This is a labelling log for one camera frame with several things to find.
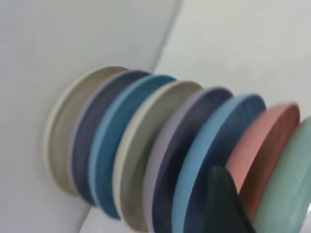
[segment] beige plate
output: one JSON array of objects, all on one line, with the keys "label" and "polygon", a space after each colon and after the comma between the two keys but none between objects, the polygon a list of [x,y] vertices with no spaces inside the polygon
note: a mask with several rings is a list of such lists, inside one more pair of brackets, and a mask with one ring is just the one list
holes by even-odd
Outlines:
[{"label": "beige plate", "polygon": [[66,193],[76,195],[69,179],[68,146],[76,117],[96,88],[124,67],[96,69],[77,79],[54,106],[44,136],[44,162],[49,179]]},{"label": "beige plate", "polygon": [[176,109],[201,88],[189,81],[175,81],[159,88],[137,109],[124,131],[114,162],[113,195],[119,215],[135,231],[148,231],[142,209],[142,184],[156,137]]}]

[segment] teal plate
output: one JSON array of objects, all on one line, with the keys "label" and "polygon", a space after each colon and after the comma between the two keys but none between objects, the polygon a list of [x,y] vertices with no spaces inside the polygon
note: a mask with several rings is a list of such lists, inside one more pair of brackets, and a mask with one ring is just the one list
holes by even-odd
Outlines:
[{"label": "teal plate", "polygon": [[151,93],[175,80],[168,75],[149,75],[134,82],[111,103],[97,128],[89,158],[88,179],[96,205],[112,218],[120,218],[113,200],[112,173],[125,127]]},{"label": "teal plate", "polygon": [[311,117],[283,150],[257,211],[257,232],[298,233],[311,202]]}]

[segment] light gray wall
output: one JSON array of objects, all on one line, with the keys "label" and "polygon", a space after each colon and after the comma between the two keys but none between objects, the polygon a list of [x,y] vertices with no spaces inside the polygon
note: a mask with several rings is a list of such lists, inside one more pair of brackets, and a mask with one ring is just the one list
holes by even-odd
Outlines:
[{"label": "light gray wall", "polygon": [[0,232],[78,232],[89,207],[54,190],[42,166],[48,114],[89,69],[152,69],[176,2],[0,2]]},{"label": "light gray wall", "polygon": [[311,1],[184,0],[156,72],[311,115]]}]

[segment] colorful plate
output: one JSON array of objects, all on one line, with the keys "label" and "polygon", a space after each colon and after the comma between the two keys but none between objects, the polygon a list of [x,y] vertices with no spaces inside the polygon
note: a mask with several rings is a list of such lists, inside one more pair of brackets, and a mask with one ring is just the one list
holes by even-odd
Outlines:
[{"label": "colorful plate", "polygon": [[135,231],[148,232],[142,184],[157,135],[175,110],[201,88],[190,81],[166,84],[146,99],[124,131],[115,158],[113,194],[120,216]]},{"label": "colorful plate", "polygon": [[244,131],[265,109],[258,95],[234,97],[221,105],[202,126],[177,180],[172,207],[173,233],[201,232],[208,169],[225,166]]},{"label": "colorful plate", "polygon": [[277,160],[299,123],[299,108],[294,103],[267,109],[245,131],[229,157],[226,168],[251,221]]},{"label": "colorful plate", "polygon": [[130,84],[147,75],[150,73],[140,70],[118,73],[94,91],[77,117],[68,152],[70,178],[76,192],[92,205],[95,203],[88,184],[88,158],[97,127],[112,101]]},{"label": "colorful plate", "polygon": [[231,97],[232,93],[221,87],[200,90],[170,117],[159,133],[143,184],[143,210],[151,232],[172,232],[172,201],[182,163],[201,126]]},{"label": "colorful plate", "polygon": [[112,102],[98,126],[89,158],[89,185],[96,205],[112,218],[119,218],[112,194],[112,171],[123,132],[144,100],[175,80],[167,75],[150,75],[134,82]]},{"label": "colorful plate", "polygon": [[264,191],[257,232],[298,233],[311,203],[311,118],[292,135]]},{"label": "colorful plate", "polygon": [[49,179],[68,194],[77,194],[68,171],[68,144],[76,117],[102,82],[125,70],[105,67],[83,75],[68,87],[52,110],[44,136],[45,167]]}]

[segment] black object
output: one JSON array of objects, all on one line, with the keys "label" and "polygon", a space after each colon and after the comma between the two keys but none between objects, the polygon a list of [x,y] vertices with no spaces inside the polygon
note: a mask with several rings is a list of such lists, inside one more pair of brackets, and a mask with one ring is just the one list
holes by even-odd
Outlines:
[{"label": "black object", "polygon": [[208,173],[207,182],[202,233],[255,233],[230,173],[223,167],[214,166]]}]

